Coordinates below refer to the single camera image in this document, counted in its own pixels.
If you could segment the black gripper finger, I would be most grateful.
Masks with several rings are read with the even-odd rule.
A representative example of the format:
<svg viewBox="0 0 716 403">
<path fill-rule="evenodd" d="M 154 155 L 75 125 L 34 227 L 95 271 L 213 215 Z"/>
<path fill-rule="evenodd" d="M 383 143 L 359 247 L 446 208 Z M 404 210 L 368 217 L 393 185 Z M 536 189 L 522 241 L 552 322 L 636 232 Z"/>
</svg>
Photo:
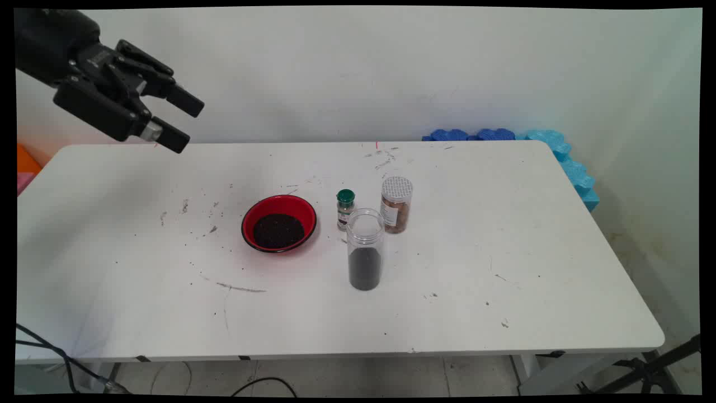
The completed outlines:
<svg viewBox="0 0 716 403">
<path fill-rule="evenodd" d="M 57 88 L 53 102 L 116 141 L 137 137 L 174 153 L 190 142 L 187 133 L 154 116 L 132 87 L 109 97 L 89 80 L 69 77 Z"/>
<path fill-rule="evenodd" d="M 125 39 L 118 41 L 115 53 L 115 65 L 121 71 L 140 77 L 145 82 L 143 89 L 138 90 L 140 95 L 165 99 L 193 118 L 204 109 L 202 100 L 177 83 L 171 67 Z"/>
</svg>

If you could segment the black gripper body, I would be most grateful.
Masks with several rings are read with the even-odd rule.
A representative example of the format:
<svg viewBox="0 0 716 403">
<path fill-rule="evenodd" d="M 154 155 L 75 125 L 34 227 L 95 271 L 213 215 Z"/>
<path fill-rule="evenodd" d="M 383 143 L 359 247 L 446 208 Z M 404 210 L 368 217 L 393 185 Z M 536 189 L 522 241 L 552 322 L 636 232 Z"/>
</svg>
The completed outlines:
<svg viewBox="0 0 716 403">
<path fill-rule="evenodd" d="M 129 97 L 136 79 L 100 41 L 99 25 L 77 10 L 16 8 L 15 66 L 59 97 Z"/>
</svg>

